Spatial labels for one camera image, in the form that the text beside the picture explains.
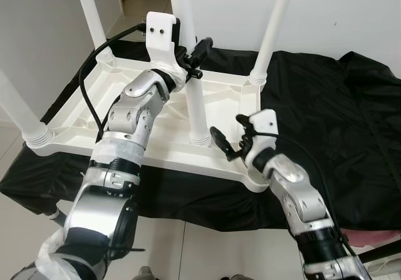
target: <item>white wall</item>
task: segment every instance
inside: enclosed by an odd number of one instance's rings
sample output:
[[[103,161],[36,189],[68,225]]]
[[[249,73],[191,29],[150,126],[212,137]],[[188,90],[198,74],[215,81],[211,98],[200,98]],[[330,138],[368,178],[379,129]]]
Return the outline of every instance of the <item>white wall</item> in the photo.
[[[192,0],[199,38],[259,50],[275,0]],[[338,59],[356,51],[401,77],[400,0],[291,0],[276,50]]]
[[[120,0],[95,1],[107,32]],[[41,118],[93,49],[80,2],[0,0],[0,20],[0,68]]]

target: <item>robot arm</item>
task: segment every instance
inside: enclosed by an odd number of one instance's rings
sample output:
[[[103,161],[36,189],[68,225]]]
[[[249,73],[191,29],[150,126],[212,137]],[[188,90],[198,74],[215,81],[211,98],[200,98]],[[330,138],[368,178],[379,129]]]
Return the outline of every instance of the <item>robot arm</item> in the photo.
[[[263,137],[256,131],[264,128],[263,120],[268,120],[265,116],[268,111],[263,110],[251,117],[237,116],[245,130],[239,151],[235,152],[224,135],[212,127],[216,145],[228,160],[241,157],[250,176],[262,177],[269,184],[281,203],[289,230],[303,255],[303,271],[307,279],[370,279],[359,258],[346,253],[323,198],[310,184],[305,169],[286,155],[266,147],[269,145],[266,139],[274,138]]]
[[[60,273],[70,269],[81,279],[101,280],[111,261],[130,251],[138,219],[139,172],[154,120],[173,91],[181,90],[192,77],[202,77],[197,67],[212,47],[207,38],[187,55],[184,47],[177,46],[179,24],[173,15],[148,13],[147,50],[153,69],[129,83],[110,108],[107,130],[95,144],[66,219],[65,239],[49,255],[55,264],[48,272],[32,264],[15,279],[61,279]],[[57,270],[57,262],[68,268]]]

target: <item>robotic arm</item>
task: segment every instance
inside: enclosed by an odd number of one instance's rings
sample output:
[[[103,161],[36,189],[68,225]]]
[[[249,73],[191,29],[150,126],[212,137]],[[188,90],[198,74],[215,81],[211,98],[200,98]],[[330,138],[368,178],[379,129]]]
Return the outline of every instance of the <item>robotic arm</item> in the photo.
[[[237,116],[245,131],[239,151],[235,152],[225,136],[212,127],[216,145],[226,154],[228,161],[241,157],[254,180],[269,184],[281,203],[289,230],[302,253],[307,279],[371,279],[358,256],[346,253],[323,198],[310,184],[305,169],[286,155],[277,154],[273,148],[267,147],[271,145],[268,139],[279,137],[262,133],[266,129],[263,121],[269,111],[263,110],[250,117]]]
[[[128,254],[138,219],[135,194],[143,155],[154,119],[174,88],[166,72],[145,70],[123,89],[66,219],[64,243],[49,255],[47,268],[31,265],[16,279],[72,279],[65,271],[70,265],[80,279],[102,280],[111,261]],[[63,267],[57,270],[57,264]]]

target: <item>doorway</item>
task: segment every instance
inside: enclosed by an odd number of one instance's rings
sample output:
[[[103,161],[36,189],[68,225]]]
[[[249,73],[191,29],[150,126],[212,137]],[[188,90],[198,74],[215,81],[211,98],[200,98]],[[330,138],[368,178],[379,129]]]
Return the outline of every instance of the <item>doorway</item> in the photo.
[[[107,34],[111,38],[122,31],[146,20],[149,11],[172,14],[170,0],[122,0],[123,16],[114,24]],[[145,41],[142,33],[135,32],[124,37],[127,41]]]

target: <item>black cloth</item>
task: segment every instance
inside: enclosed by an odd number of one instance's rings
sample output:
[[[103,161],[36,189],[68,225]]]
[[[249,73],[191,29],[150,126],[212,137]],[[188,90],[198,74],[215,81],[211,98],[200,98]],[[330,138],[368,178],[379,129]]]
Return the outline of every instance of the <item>black cloth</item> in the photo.
[[[119,41],[116,56],[148,61],[144,43]],[[202,65],[248,75],[252,51],[213,49]],[[49,122],[78,86],[77,77],[43,117]],[[279,133],[302,145],[325,174],[342,227],[401,229],[401,86],[383,64],[356,53],[339,61],[315,54],[273,54],[261,107],[276,111]],[[305,154],[280,139],[277,150],[302,165],[323,194]],[[24,146],[0,183],[0,191],[34,213],[52,212],[73,200],[89,157],[55,153],[36,156]],[[180,219],[219,231],[285,228],[286,219],[269,189],[260,194],[230,180],[143,166],[139,213]]]

